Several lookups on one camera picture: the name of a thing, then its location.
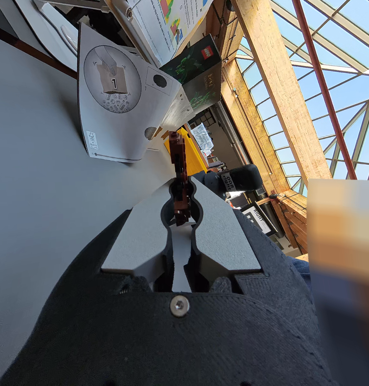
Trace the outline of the colourful printed instruction sheet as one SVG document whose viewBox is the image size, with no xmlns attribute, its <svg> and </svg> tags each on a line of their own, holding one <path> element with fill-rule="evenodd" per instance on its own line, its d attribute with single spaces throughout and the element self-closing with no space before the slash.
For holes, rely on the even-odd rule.
<svg viewBox="0 0 369 386">
<path fill-rule="evenodd" d="M 206 17 L 212 0 L 141 0 L 129 4 L 161 67 L 184 48 L 187 37 Z"/>
</svg>

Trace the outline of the white curved board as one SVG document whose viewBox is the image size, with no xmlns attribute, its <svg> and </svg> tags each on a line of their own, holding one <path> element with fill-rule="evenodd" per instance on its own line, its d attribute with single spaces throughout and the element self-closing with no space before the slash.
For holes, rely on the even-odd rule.
<svg viewBox="0 0 369 386">
<path fill-rule="evenodd" d="M 47 1 L 15 0 L 44 48 L 59 62 L 77 71 L 78 30 Z"/>
</svg>

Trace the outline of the grey desk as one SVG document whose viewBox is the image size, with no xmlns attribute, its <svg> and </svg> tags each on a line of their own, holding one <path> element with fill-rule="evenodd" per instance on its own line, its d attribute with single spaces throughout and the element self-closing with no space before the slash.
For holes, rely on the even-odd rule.
<svg viewBox="0 0 369 386">
<path fill-rule="evenodd" d="M 77 254 L 173 178 L 163 134 L 136 163 L 89 157 L 77 81 L 0 40 L 0 377 Z"/>
</svg>

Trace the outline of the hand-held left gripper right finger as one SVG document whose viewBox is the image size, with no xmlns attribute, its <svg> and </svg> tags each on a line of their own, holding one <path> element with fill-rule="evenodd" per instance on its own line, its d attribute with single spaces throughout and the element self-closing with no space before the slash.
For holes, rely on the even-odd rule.
<svg viewBox="0 0 369 386">
<path fill-rule="evenodd" d="M 212 285 L 218 277 L 259 274 L 260 263 L 234 210 L 193 176 L 191 255 L 184 271 L 189 285 Z"/>
</svg>

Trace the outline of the brown toy brick assembly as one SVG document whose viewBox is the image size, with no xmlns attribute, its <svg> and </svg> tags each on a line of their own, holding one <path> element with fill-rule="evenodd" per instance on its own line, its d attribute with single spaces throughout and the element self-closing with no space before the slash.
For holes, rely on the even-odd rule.
<svg viewBox="0 0 369 386">
<path fill-rule="evenodd" d="M 168 140 L 171 163 L 174 165 L 176 173 L 175 181 L 171 187 L 174 217 L 176 225 L 181 226 L 188 222 L 191 216 L 185 141 L 182 135 L 175 131 L 169 131 Z"/>
</svg>

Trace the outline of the clear plastic storage bin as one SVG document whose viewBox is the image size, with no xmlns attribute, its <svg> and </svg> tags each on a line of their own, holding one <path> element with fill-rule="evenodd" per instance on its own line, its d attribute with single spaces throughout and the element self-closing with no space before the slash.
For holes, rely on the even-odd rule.
<svg viewBox="0 0 369 386">
<path fill-rule="evenodd" d="M 212 153 L 213 142 L 203 123 L 190 130 L 201 151 L 208 157 Z"/>
</svg>

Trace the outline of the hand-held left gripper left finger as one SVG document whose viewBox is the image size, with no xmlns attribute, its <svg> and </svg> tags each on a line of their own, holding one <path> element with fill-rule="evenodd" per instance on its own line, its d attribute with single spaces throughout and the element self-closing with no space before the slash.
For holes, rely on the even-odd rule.
<svg viewBox="0 0 369 386">
<path fill-rule="evenodd" d="M 101 266 L 104 272 L 143 276 L 152 283 L 167 270 L 163 256 L 172 247 L 173 182 L 174 178 L 132 208 Z"/>
</svg>

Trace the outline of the yellow plastic bin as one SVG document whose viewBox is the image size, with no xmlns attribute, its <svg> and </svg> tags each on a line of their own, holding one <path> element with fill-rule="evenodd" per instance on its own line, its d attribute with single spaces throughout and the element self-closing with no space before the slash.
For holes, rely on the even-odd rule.
<svg viewBox="0 0 369 386">
<path fill-rule="evenodd" d="M 182 138 L 185 142 L 185 154 L 188 176 L 194 175 L 201 171 L 207 172 L 205 159 L 200 154 L 199 149 L 190 137 L 189 132 L 184 127 L 180 128 L 177 132 L 182 135 Z"/>
</svg>

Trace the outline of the black toy set box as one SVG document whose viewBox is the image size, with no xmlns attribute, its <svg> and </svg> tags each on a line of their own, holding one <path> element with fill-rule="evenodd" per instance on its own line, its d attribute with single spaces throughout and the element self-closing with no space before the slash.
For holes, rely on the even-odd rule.
<svg viewBox="0 0 369 386">
<path fill-rule="evenodd" d="M 194 114 L 221 99 L 222 59 L 211 34 L 160 67 L 178 80 Z"/>
</svg>

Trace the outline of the white building instruction booklet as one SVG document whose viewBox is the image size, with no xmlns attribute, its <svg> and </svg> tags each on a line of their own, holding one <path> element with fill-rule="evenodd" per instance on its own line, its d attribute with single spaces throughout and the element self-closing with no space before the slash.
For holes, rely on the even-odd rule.
<svg viewBox="0 0 369 386">
<path fill-rule="evenodd" d="M 78 105 L 90 157 L 137 162 L 162 127 L 175 131 L 193 108 L 179 81 L 80 24 Z"/>
</svg>

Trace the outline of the person's dark blue clothing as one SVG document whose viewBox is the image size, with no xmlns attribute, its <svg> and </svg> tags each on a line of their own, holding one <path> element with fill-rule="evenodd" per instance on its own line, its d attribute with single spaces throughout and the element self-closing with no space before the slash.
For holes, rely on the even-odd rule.
<svg viewBox="0 0 369 386">
<path fill-rule="evenodd" d="M 308 290 L 310 297 L 312 298 L 312 284 L 310 276 L 310 268 L 308 261 L 297 259 L 291 256 L 287 256 L 288 262 L 296 269 L 296 271 L 303 278 Z"/>
</svg>

